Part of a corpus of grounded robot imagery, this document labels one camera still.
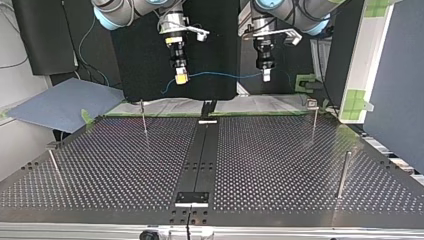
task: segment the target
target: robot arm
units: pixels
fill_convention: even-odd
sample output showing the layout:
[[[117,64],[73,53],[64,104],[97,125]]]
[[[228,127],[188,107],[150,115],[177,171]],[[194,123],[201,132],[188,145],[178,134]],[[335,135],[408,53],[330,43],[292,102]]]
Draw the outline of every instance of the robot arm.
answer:
[[[109,30],[130,26],[134,20],[157,11],[158,30],[165,37],[171,51],[171,65],[176,70],[177,84],[188,81],[185,41],[187,31],[197,33],[197,40],[205,41],[208,31],[187,26],[184,17],[185,0],[92,0],[94,13],[100,23]]]
[[[254,47],[258,52],[256,67],[263,71],[264,81],[271,80],[275,67],[272,56],[274,39],[285,33],[293,45],[302,39],[294,29],[276,30],[276,18],[315,36],[328,25],[330,13],[344,1],[334,0],[251,0],[251,18]]]

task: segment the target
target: green tape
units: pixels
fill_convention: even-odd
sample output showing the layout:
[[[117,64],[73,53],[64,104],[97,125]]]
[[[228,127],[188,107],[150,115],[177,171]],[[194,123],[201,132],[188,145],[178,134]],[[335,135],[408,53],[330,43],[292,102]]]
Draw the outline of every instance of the green tape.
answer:
[[[310,111],[285,112],[214,112],[211,117],[245,117],[245,116],[300,116],[310,114]]]
[[[346,0],[328,0],[329,2],[335,3],[335,4],[342,4]]]
[[[94,122],[94,119],[90,116],[87,110],[81,110],[81,117],[84,120],[85,124],[90,125]]]
[[[108,113],[105,115],[106,117],[143,117],[140,113]],[[144,115],[148,118],[193,118],[200,117],[200,113],[168,113],[168,114],[148,114]]]
[[[307,75],[297,75],[296,76],[296,87],[294,89],[295,92],[304,92],[304,93],[313,93],[314,90],[306,89],[300,86],[301,82],[315,82],[315,74],[307,74]]]
[[[3,111],[3,112],[0,112],[0,119],[3,119],[3,118],[8,118],[8,116],[7,116],[7,110],[6,111]]]
[[[366,18],[376,18],[386,16],[387,8],[390,6],[389,0],[369,0],[365,10]]]
[[[343,106],[343,120],[359,120],[361,112],[365,109],[364,97],[364,90],[348,90]]]

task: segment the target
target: metal plate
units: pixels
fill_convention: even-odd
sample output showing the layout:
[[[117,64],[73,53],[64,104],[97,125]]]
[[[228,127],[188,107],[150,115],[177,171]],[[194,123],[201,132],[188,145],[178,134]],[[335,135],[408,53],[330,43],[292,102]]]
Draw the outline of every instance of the metal plate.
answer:
[[[319,117],[314,131],[312,116],[221,118],[208,146],[215,174],[200,173],[196,189],[213,198],[208,225],[424,227],[423,188],[332,119]]]
[[[0,221],[169,224],[196,123],[103,119],[0,189]]]

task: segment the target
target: black cable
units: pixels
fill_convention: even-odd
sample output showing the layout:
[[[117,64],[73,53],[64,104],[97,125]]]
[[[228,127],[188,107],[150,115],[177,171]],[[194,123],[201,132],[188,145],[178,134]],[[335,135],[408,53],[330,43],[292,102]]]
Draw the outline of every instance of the black cable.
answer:
[[[187,224],[186,224],[186,230],[187,230],[187,240],[191,240],[191,233],[190,233],[190,218],[191,218],[191,209],[190,209],[190,213],[188,214]]]
[[[106,81],[107,81],[107,80],[106,80],[106,79],[104,79],[104,77],[103,77],[103,75],[102,75],[102,74],[100,74],[100,71],[99,71],[97,68],[95,68],[94,66],[92,66],[91,64],[89,64],[89,63],[84,63],[84,62],[82,61],[82,59],[80,58],[80,56],[78,56],[78,54],[77,54],[77,49],[76,49],[76,47],[75,47],[75,42],[74,42],[74,40],[72,39],[71,25],[70,25],[70,23],[69,23],[68,12],[66,11],[64,1],[62,1],[62,3],[63,3],[63,4],[62,4],[62,9],[63,9],[64,15],[65,15],[66,25],[67,25],[67,27],[68,27],[68,34],[69,34],[69,37],[70,37],[70,39],[71,39],[72,48],[73,48],[73,50],[74,50],[74,53],[75,53],[75,56],[76,56],[76,58],[77,58],[77,62],[78,62],[77,72],[78,72],[78,70],[80,69],[80,67],[83,67],[83,68],[87,71],[88,76],[89,76],[89,78],[90,78],[90,81],[91,81],[91,82],[97,82],[97,83],[99,83],[99,84],[106,85]],[[103,77],[104,82],[102,83],[102,82],[100,82],[98,79],[96,79],[96,78],[93,76],[92,72],[89,70],[89,68],[91,68],[91,69],[93,69],[94,71],[96,71],[97,73],[99,73],[99,75],[101,75],[101,76]]]
[[[336,106],[334,106],[334,102],[333,102],[333,100],[330,97],[330,94],[329,94],[328,89],[327,89],[327,85],[325,83],[324,75],[322,74],[322,69],[321,69],[321,53],[319,51],[319,39],[317,39],[317,55],[318,55],[318,68],[319,68],[319,72],[321,74],[322,85],[324,86],[325,94],[327,95],[328,101],[330,101],[330,104],[332,105],[332,107],[334,109],[334,112],[337,115],[337,118],[339,118],[340,117],[339,116],[339,112],[337,111]]]
[[[19,34],[19,37],[20,37],[20,32],[19,32],[19,29],[17,29],[16,27],[15,27],[15,25],[13,25],[13,23],[12,23],[12,21],[9,19],[9,17],[7,17],[7,15],[6,15],[6,13],[3,11],[3,9],[0,9],[0,11],[1,11],[1,13],[3,14],[3,16],[6,18],[6,20],[9,22],[9,24],[10,24],[10,26]],[[22,64],[24,64],[24,63],[26,63],[26,61],[28,61],[28,55],[25,57],[25,59],[23,60],[23,61],[21,61],[21,62],[19,62],[19,63],[16,63],[16,64],[12,64],[12,65],[8,65],[8,66],[1,66],[0,67],[0,69],[8,69],[8,68],[14,68],[14,67],[18,67],[18,66],[21,66]]]
[[[246,31],[245,33],[256,33],[266,27],[268,27],[269,25],[271,25],[272,23],[274,23],[275,21],[277,21],[277,18],[274,17],[271,21],[269,21],[267,24],[263,25],[262,27],[258,28],[258,29],[254,29],[253,31]]]
[[[335,11],[337,11],[336,14],[331,13],[331,16],[328,18],[316,18],[314,16],[312,16],[308,10],[306,9],[306,1],[303,1],[302,7],[299,6],[299,0],[297,3],[297,6],[299,7],[300,12],[302,12],[302,14],[307,17],[309,20],[312,20],[314,22],[323,22],[323,21],[327,21],[330,20],[331,18],[334,18],[335,16],[339,15],[343,9],[343,7],[347,6],[349,3],[351,3],[352,0],[347,0],[344,3],[342,3],[338,8],[335,9]]]
[[[299,2],[299,0],[292,0],[292,11],[293,11],[293,21],[292,21],[292,26],[294,27],[294,25],[296,24],[296,2]]]
[[[7,68],[14,68],[14,67],[17,67],[17,66],[21,66],[26,61],[28,61],[28,56],[22,62],[20,62],[20,63],[16,63],[16,64],[9,65],[9,66],[2,66],[2,67],[0,67],[0,69],[7,69]]]

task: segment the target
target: white wall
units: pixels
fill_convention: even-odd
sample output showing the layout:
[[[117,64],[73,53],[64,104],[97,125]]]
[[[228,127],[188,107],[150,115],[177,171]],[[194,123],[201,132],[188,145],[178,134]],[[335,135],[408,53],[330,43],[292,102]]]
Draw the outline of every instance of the white wall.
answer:
[[[14,14],[1,8],[17,26]],[[19,63],[25,57],[19,34],[0,12],[0,67]],[[0,69],[0,113],[47,90],[49,85],[48,77],[32,75],[29,61],[18,67]],[[46,144],[53,140],[50,129],[0,115],[0,181],[41,155]]]

